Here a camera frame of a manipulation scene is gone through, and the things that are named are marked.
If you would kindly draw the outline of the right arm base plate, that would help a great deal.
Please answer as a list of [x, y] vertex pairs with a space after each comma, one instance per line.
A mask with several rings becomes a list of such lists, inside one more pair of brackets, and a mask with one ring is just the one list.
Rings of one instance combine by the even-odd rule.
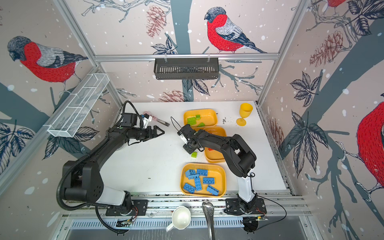
[[260, 198], [251, 200], [249, 203], [246, 203], [244, 200], [238, 198], [226, 199], [226, 208], [224, 209], [224, 213], [233, 216], [249, 214], [266, 215], [267, 210], [264, 200]]

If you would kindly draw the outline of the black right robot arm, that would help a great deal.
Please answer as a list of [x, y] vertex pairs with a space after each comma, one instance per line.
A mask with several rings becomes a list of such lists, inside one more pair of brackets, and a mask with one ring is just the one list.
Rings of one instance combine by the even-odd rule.
[[181, 127], [177, 134], [185, 143], [183, 149], [189, 154], [202, 148], [220, 152], [229, 170], [238, 177], [238, 197], [230, 199], [231, 202], [224, 209], [226, 214], [267, 214], [264, 201], [258, 198], [252, 186], [255, 174], [251, 170], [255, 167], [257, 156], [240, 135], [222, 137], [205, 130], [195, 131], [189, 124]]

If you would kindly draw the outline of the blue roof-shaped brick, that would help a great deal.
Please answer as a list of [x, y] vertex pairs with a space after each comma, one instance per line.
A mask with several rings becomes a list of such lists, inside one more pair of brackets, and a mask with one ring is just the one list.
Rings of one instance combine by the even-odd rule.
[[196, 171], [193, 170], [193, 169], [186, 170], [186, 171], [185, 171], [185, 175], [186, 175], [186, 177], [188, 178], [188, 177], [191, 176], [191, 175], [196, 175]]

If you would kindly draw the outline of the blue brick bottom vertical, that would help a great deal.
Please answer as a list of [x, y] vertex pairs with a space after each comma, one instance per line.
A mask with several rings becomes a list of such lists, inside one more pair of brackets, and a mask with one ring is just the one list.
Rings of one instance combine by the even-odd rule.
[[196, 179], [196, 178], [199, 178], [199, 177], [200, 177], [199, 174], [194, 174], [194, 175], [189, 175], [189, 176], [188, 176], [188, 179], [189, 179], [189, 180], [192, 180], [192, 179]]

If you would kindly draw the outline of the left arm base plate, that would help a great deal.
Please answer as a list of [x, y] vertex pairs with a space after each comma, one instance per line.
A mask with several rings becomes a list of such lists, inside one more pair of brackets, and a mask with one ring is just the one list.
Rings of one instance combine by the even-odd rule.
[[110, 206], [106, 210], [108, 217], [123, 217], [123, 216], [145, 216], [148, 200], [131, 200], [130, 202], [123, 203], [122, 206]]

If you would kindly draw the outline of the blue brick horizontal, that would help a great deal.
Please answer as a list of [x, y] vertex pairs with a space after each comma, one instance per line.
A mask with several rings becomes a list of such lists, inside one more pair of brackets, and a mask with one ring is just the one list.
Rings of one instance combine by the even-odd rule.
[[183, 185], [183, 190], [186, 192], [186, 193], [190, 193], [190, 194], [194, 194], [195, 191], [196, 191], [196, 188], [188, 183], [185, 183]]

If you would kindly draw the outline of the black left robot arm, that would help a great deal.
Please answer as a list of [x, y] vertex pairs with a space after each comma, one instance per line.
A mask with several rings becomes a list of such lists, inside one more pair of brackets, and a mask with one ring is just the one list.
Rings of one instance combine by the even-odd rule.
[[126, 112], [130, 101], [125, 101], [121, 117], [106, 132], [106, 137], [88, 154], [77, 161], [68, 161], [63, 166], [63, 175], [56, 190], [58, 205], [66, 211], [74, 211], [86, 206], [106, 207], [113, 215], [143, 216], [147, 203], [132, 201], [127, 191], [116, 190], [106, 186], [100, 170], [105, 162], [130, 140], [135, 144], [155, 139], [165, 131], [154, 127], [146, 127], [137, 110]]

